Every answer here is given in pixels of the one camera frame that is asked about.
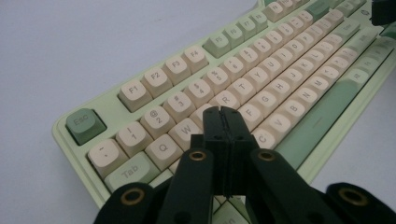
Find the white table surface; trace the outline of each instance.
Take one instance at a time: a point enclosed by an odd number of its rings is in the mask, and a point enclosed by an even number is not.
[[[254,0],[3,0],[0,223],[92,223],[98,212],[51,136],[57,118],[229,22]],[[396,72],[313,186],[346,181],[396,210]]]

